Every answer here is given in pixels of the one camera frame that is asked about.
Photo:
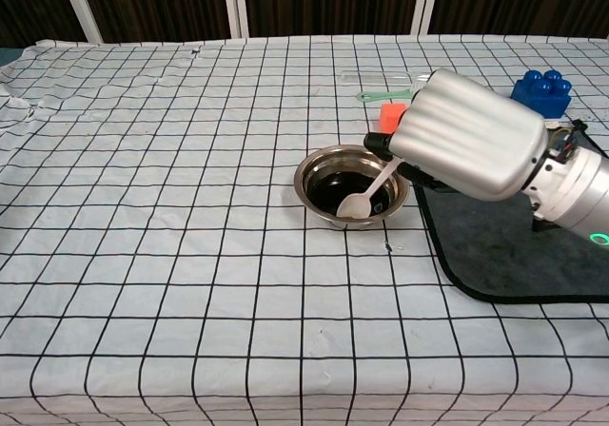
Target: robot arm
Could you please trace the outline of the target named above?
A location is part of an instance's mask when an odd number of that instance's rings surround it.
[[[403,175],[425,186],[489,202],[524,193],[536,220],[609,249],[609,160],[557,134],[549,140],[528,107],[438,69],[395,133],[365,143],[402,158]]]

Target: bowl rim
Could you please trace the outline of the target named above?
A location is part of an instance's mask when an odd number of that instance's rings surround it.
[[[309,155],[306,156],[306,158],[304,158],[304,160],[302,160],[300,162],[300,164],[296,168],[296,171],[294,172],[294,176],[293,176],[293,186],[294,186],[294,189],[296,190],[296,195],[301,200],[301,202],[304,204],[304,206],[306,208],[308,208],[311,212],[313,212],[315,215],[318,215],[319,217],[322,217],[323,219],[326,219],[330,222],[343,223],[343,224],[369,224],[369,223],[381,222],[381,221],[385,220],[386,218],[392,216],[398,210],[400,210],[403,207],[403,204],[408,199],[408,196],[410,195],[410,183],[406,180],[406,178],[404,176],[400,175],[397,171],[395,171],[390,177],[393,177],[398,182],[398,188],[403,190],[403,193],[400,193],[396,197],[396,200],[384,212],[377,214],[377,215],[370,216],[367,219],[351,219],[348,217],[337,217],[336,215],[332,215],[329,212],[322,211],[319,207],[315,206],[308,199],[308,197],[306,196],[306,193],[305,193],[305,188],[303,187],[303,176],[304,176],[305,169],[307,167],[309,167],[309,165],[311,165],[317,158],[320,158],[320,157],[327,155],[328,153],[331,153],[334,151],[345,151],[345,150],[351,150],[351,151],[355,150],[355,151],[359,151],[359,152],[362,152],[365,154],[369,154],[372,158],[375,159],[375,161],[378,164],[380,164],[382,166],[385,166],[387,164],[386,161],[381,160],[379,157],[374,155],[374,153],[372,153],[370,150],[363,147],[362,145],[337,144],[337,145],[330,145],[328,147],[319,148],[319,149],[311,152]]]

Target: black mat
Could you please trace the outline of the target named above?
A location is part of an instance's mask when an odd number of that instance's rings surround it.
[[[585,134],[577,136],[580,145],[602,153]],[[442,269],[469,296],[499,303],[609,302],[609,250],[562,228],[533,232],[525,195],[484,203],[419,186],[415,192]]]

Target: green indicator light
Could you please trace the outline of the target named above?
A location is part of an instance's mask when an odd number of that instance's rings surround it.
[[[590,235],[590,241],[598,245],[609,245],[609,235],[604,233],[594,233]]]

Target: white spoon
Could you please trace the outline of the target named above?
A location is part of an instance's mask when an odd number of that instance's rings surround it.
[[[389,176],[393,174],[393,171],[398,168],[402,161],[403,160],[399,157],[393,157],[393,160],[384,167],[364,193],[352,193],[343,199],[343,202],[336,211],[336,216],[350,219],[367,219],[370,217],[370,212],[372,211],[370,198],[372,198],[372,195],[381,188],[384,181],[389,179]]]

